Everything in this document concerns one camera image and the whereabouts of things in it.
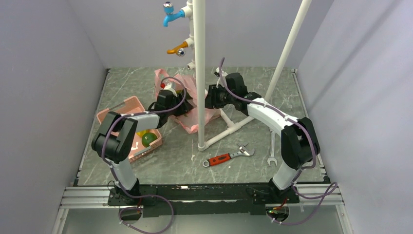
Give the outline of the pink plastic bag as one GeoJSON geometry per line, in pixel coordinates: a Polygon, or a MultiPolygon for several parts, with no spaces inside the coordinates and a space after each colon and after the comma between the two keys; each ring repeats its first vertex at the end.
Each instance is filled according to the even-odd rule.
{"type": "MultiPolygon", "coordinates": [[[[164,69],[158,69],[154,71],[155,78],[154,78],[154,90],[155,94],[154,97],[157,98],[159,91],[161,90],[161,79],[169,77],[168,73],[164,69]]],[[[187,90],[187,99],[184,105],[187,106],[188,112],[178,117],[170,116],[169,118],[173,119],[177,123],[179,123],[187,133],[193,134],[198,131],[198,112],[197,112],[197,89],[196,89],[196,79],[191,75],[181,75],[176,74],[176,79],[180,80],[183,83],[183,86],[177,82],[176,80],[165,80],[165,83],[174,82],[177,88],[177,94],[183,93],[183,87],[187,90]]],[[[220,117],[220,110],[219,109],[205,109],[205,123],[207,124],[213,119],[220,117]]]]}

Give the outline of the dark green fake lime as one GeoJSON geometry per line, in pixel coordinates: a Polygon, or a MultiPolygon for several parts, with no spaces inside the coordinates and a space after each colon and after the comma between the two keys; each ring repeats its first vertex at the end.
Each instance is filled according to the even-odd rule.
{"type": "Polygon", "coordinates": [[[144,133],[141,136],[141,143],[144,147],[149,147],[150,144],[158,139],[157,135],[152,132],[144,133]]]}

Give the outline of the yellow fake fruit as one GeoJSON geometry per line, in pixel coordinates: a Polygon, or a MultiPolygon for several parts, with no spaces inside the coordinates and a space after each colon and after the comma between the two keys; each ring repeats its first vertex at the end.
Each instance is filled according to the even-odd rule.
{"type": "Polygon", "coordinates": [[[139,132],[137,132],[136,134],[139,136],[139,137],[142,137],[144,134],[146,134],[146,133],[149,133],[150,132],[150,130],[142,130],[142,131],[139,131],[139,132]]]}

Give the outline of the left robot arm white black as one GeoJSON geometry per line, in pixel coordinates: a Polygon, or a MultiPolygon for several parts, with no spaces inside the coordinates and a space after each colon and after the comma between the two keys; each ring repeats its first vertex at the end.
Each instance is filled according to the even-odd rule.
{"type": "Polygon", "coordinates": [[[157,100],[146,111],[132,114],[110,111],[106,114],[92,139],[91,148],[109,166],[115,185],[122,190],[120,197],[125,203],[135,204],[141,195],[139,180],[129,161],[137,132],[159,129],[170,116],[184,115],[192,108],[187,101],[186,89],[162,89],[157,100]]]}

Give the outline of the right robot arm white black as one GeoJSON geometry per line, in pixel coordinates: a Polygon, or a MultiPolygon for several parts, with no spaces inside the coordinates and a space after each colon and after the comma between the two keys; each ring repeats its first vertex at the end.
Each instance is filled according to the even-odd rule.
{"type": "Polygon", "coordinates": [[[231,104],[280,136],[282,163],[269,181],[268,195],[272,201],[281,202],[304,165],[320,153],[314,125],[309,118],[288,115],[268,104],[261,95],[248,91],[240,73],[227,75],[224,82],[224,85],[209,85],[205,107],[220,109],[231,104]]]}

